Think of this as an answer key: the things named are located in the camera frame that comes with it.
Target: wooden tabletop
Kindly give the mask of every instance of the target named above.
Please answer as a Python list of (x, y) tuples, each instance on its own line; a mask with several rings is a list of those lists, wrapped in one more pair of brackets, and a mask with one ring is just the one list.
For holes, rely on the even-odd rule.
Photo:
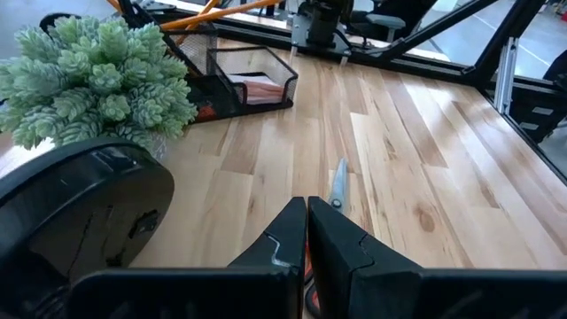
[[(293, 108), (169, 143), (173, 202), (133, 266), (225, 266), (291, 197), (326, 198), (342, 157), (348, 217), (425, 267), (567, 266), (567, 189), (475, 89), (310, 57), (292, 66)], [(49, 150), (9, 139), (0, 175)]]

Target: wooden table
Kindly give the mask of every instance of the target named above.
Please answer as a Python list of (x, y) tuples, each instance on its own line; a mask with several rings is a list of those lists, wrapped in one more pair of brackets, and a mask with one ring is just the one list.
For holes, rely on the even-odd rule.
[[(341, 157), (348, 217), (425, 267), (567, 266), (567, 189), (475, 89), (310, 57), (292, 66), (292, 109), (197, 124), (169, 145), (173, 202), (133, 266), (225, 266), (292, 196), (326, 198)], [(0, 150), (3, 175), (47, 147), (1, 135)]]

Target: scissor blade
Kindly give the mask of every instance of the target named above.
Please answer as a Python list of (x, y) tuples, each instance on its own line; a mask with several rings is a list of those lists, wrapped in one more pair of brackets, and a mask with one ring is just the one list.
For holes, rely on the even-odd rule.
[(329, 197), (329, 204), (341, 214), (344, 213), (346, 206), (346, 185), (346, 159), (342, 158), (338, 163), (337, 173), (333, 179)]

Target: black metal frame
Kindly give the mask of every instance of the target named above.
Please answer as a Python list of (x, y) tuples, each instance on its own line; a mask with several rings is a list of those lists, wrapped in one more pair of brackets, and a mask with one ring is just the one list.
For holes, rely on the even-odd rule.
[[(539, 8), (545, 3), (545, 0), (516, 0), (473, 66), (418, 57), (407, 52), (496, 1), (498, 0), (471, 0), (422, 30), (405, 39), (399, 39), (383, 49), (369, 49), (361, 44), (353, 44), (352, 55), (348, 61), (365, 66), (469, 85), (478, 89), (484, 96), (489, 97), (495, 87), (494, 73), (498, 67), (503, 45), (510, 37), (520, 37), (522, 35)], [(189, 15), (197, 14), (196, 12), (186, 13)], [(267, 45), (283, 50), (291, 49), (291, 30), (234, 19), (218, 19), (214, 24), (219, 30), (219, 36), (224, 38)], [(328, 52), (309, 51), (305, 53), (335, 60), (342, 58), (342, 56)], [(559, 87), (550, 81), (515, 76), (512, 99), (511, 107), (525, 107), (526, 104), (534, 106), (544, 105), (545, 107), (561, 110), (567, 114), (567, 92), (561, 91)], [(514, 101), (521, 101), (522, 104), (517, 104)], [(511, 119), (507, 119), (507, 121), (516, 131), (524, 132), (520, 136), (528, 144), (535, 145), (539, 142), (539, 140), (536, 140), (534, 143), (529, 132), (526, 133), (515, 121)], [(538, 152), (538, 154), (548, 163), (548, 160), (545, 159), (541, 152)], [(560, 178), (564, 182), (567, 181), (565, 176), (560, 176)]]

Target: scissors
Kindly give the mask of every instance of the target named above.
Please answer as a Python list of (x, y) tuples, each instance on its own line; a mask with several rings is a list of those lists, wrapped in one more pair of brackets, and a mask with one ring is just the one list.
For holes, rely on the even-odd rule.
[[(342, 158), (338, 163), (337, 173), (333, 179), (333, 184), (330, 189), (330, 195), (327, 202), (341, 214), (345, 214), (346, 203), (346, 187), (348, 178), (346, 175), (346, 159)], [(311, 260), (309, 259), (309, 246), (306, 247), (307, 263), (304, 284), (307, 288), (305, 295), (305, 304), (307, 312), (313, 318), (321, 318), (321, 311), (319, 310), (319, 299), (317, 297), (317, 290), (313, 280), (313, 270), (311, 267)]]

